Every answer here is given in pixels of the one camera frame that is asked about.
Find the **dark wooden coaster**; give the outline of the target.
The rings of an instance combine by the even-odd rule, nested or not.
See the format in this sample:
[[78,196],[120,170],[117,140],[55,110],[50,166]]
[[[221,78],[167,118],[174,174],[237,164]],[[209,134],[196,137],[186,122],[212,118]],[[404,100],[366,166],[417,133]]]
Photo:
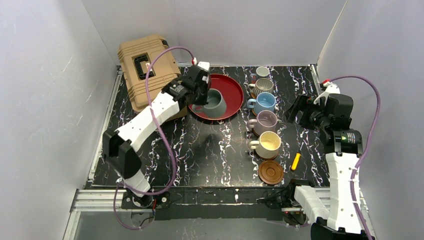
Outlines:
[[266,132],[267,129],[263,128],[263,127],[254,127],[252,128],[252,132],[256,135],[256,136],[260,136],[261,134],[263,134],[264,132]]

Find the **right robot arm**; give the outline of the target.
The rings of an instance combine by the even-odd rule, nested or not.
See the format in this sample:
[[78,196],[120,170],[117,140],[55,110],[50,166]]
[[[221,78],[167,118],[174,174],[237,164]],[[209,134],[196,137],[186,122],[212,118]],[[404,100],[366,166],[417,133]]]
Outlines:
[[311,221],[312,240],[373,240],[357,198],[358,161],[365,153],[361,133],[350,127],[354,101],[339,93],[316,100],[299,95],[284,117],[292,123],[302,112],[300,126],[319,131],[330,176],[330,204],[326,207],[316,188],[301,179],[290,181],[291,199],[300,204]]

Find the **light blue textured mug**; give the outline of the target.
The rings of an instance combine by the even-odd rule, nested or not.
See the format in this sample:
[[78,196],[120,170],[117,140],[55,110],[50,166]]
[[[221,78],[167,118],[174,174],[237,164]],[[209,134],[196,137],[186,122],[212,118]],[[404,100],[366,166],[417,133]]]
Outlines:
[[274,112],[276,97],[272,93],[262,92],[255,99],[249,99],[246,105],[256,116],[262,111]]

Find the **sage green mug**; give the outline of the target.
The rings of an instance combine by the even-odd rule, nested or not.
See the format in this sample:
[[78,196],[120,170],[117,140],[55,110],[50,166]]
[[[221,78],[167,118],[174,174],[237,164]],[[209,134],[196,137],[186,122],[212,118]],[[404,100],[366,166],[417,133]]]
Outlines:
[[225,114],[227,104],[221,92],[215,88],[211,88],[207,92],[207,103],[205,105],[193,104],[191,109],[196,114],[204,114],[209,119],[217,119]]

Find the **cream yellow mug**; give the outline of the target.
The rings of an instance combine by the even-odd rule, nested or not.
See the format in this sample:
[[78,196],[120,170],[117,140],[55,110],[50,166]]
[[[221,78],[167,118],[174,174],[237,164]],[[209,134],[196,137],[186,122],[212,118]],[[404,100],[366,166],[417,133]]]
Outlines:
[[281,139],[275,132],[266,131],[260,135],[258,140],[250,141],[247,146],[260,156],[269,158],[279,152]]

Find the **brown wooden coaster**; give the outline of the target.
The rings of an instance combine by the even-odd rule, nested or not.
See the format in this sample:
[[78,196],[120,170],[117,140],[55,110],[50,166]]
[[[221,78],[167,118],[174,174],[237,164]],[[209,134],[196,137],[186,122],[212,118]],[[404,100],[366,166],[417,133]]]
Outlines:
[[268,160],[275,160],[278,156],[279,156],[279,152],[277,152],[274,156],[272,157],[263,157],[260,156],[256,151],[254,152],[254,156],[257,157],[258,159],[264,160],[264,161],[268,161]]

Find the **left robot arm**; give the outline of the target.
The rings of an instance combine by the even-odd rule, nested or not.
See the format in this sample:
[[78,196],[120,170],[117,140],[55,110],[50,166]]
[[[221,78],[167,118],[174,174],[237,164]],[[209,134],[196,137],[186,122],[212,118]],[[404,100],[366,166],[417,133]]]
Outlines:
[[142,161],[137,152],[154,131],[159,131],[164,137],[161,124],[183,108],[191,104],[205,105],[210,86],[210,63],[200,61],[192,65],[186,74],[165,85],[152,103],[131,121],[114,131],[103,133],[103,158],[133,194],[142,198],[160,195],[170,188],[166,186],[158,192],[150,192],[151,186],[141,171]]

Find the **lilac textured mug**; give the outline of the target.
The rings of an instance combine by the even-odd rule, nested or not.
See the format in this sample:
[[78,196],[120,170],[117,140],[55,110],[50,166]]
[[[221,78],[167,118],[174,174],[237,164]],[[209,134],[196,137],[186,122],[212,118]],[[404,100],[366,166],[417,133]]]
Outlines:
[[262,127],[266,129],[265,132],[276,132],[276,125],[278,123],[278,117],[275,113],[264,110],[261,111],[256,118],[250,119],[246,126],[252,132],[252,128]]

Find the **grey ribbed mug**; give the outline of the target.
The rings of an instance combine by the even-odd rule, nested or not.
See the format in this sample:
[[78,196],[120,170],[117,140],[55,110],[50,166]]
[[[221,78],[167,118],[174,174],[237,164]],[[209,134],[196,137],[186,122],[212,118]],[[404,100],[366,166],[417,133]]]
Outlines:
[[250,83],[248,86],[251,96],[256,99],[260,93],[272,93],[274,88],[274,83],[267,78],[260,78],[256,80],[255,83]]

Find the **grey printed mug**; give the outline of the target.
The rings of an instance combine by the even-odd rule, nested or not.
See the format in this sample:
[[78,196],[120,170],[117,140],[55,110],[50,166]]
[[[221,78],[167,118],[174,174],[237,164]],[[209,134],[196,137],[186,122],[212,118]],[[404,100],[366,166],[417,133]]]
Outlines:
[[265,66],[259,66],[256,70],[252,71],[249,80],[251,84],[255,84],[257,80],[267,78],[270,74],[270,70]]

